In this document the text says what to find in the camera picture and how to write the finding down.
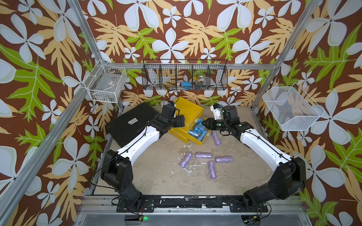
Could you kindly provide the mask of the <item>purple trash bag roll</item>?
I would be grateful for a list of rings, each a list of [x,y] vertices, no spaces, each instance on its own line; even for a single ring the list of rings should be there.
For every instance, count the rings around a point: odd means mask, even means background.
[[[216,179],[216,166],[214,161],[208,162],[209,178]]]
[[[217,131],[212,131],[211,135],[213,137],[214,143],[216,146],[220,146],[222,144]]]
[[[213,155],[211,153],[197,152],[195,153],[195,157],[201,159],[211,159],[213,158]]]
[[[188,165],[188,163],[190,162],[190,160],[192,159],[192,153],[191,152],[187,152],[185,157],[181,160],[180,162],[180,166],[185,169]]]
[[[217,163],[232,163],[233,157],[232,156],[218,156],[215,158]]]

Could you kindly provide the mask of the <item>yellow drawer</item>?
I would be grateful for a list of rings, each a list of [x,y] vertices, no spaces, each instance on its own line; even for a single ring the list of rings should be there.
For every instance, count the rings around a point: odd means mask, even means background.
[[[191,129],[187,132],[187,138],[198,144],[199,146],[204,144],[206,138],[211,132],[202,124],[202,122],[205,120],[205,117],[198,119],[196,123],[191,126]]]

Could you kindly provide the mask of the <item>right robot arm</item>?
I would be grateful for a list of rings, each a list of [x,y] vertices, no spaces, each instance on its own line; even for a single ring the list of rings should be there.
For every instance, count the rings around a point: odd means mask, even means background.
[[[305,188],[306,164],[282,152],[258,133],[246,121],[240,121],[235,106],[214,104],[214,116],[202,122],[208,130],[219,131],[223,136],[233,136],[258,154],[271,168],[271,179],[243,194],[242,206],[251,210],[267,201],[285,200]]]

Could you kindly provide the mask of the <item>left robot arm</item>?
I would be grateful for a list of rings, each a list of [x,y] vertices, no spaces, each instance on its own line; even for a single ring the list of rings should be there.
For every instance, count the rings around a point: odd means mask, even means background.
[[[120,115],[106,125],[120,148],[105,154],[100,178],[124,198],[127,206],[139,211],[143,195],[133,184],[132,166],[170,129],[184,126],[185,117],[174,103],[164,105],[160,113],[149,104],[142,103]]]

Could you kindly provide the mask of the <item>yellow plastic drawer cabinet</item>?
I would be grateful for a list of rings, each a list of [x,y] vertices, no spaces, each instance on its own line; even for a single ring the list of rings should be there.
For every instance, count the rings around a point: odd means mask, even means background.
[[[196,122],[202,118],[204,108],[199,105],[196,105],[184,98],[179,98],[175,104],[176,108],[180,110],[180,115],[185,117],[185,126],[181,128],[172,128],[169,130],[169,133],[178,138],[180,141],[188,144],[190,141],[201,146],[202,141],[199,141],[197,138],[193,137],[188,132],[193,130]]]

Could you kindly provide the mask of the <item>blue object in basket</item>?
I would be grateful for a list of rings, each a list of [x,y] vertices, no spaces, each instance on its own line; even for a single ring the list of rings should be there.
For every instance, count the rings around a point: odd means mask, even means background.
[[[189,83],[189,82],[183,82],[183,83],[181,84],[181,87],[182,87],[183,89],[185,89],[185,90],[189,90],[189,89],[192,88],[192,84]]]

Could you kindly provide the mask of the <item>black tool case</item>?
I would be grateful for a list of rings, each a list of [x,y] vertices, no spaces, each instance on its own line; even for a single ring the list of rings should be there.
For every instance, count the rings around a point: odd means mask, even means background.
[[[106,124],[106,131],[120,147],[126,146],[145,129],[158,114],[148,103],[142,103]]]

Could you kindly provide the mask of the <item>clear jar in basket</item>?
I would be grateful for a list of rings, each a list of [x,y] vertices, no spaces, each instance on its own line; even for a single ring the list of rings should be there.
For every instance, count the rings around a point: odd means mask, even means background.
[[[204,74],[197,76],[195,79],[195,83],[198,88],[205,88],[207,86],[207,76],[205,76]]]

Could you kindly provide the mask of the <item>white mesh basket right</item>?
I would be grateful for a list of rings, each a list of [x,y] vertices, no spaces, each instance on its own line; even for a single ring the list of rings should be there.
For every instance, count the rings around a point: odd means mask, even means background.
[[[262,98],[282,131],[306,131],[324,114],[323,107],[297,83],[275,85]]]

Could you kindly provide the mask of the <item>aluminium frame post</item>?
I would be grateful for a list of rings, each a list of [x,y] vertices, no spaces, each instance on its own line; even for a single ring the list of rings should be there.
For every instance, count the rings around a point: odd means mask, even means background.
[[[266,93],[266,90],[267,90],[270,82],[276,75],[278,75],[278,70],[281,69],[282,63],[285,61],[288,53],[292,50],[292,48],[295,45],[296,41],[298,40],[298,37],[301,34],[301,32],[305,29],[306,24],[308,23],[309,19],[312,17],[315,9],[321,3],[322,3],[322,1],[312,0],[312,1],[309,1],[309,3],[307,4],[307,7],[303,11],[296,26],[293,28],[289,39],[287,40],[285,46],[283,47],[282,52],[280,53],[278,59],[276,60],[275,64],[273,65],[273,68],[270,69],[270,72],[269,72],[268,76],[266,77],[266,80],[264,81],[259,92],[257,93],[255,100],[253,101],[253,103],[251,105],[251,110],[254,110],[255,108],[258,107],[259,102],[261,101],[263,94]]]

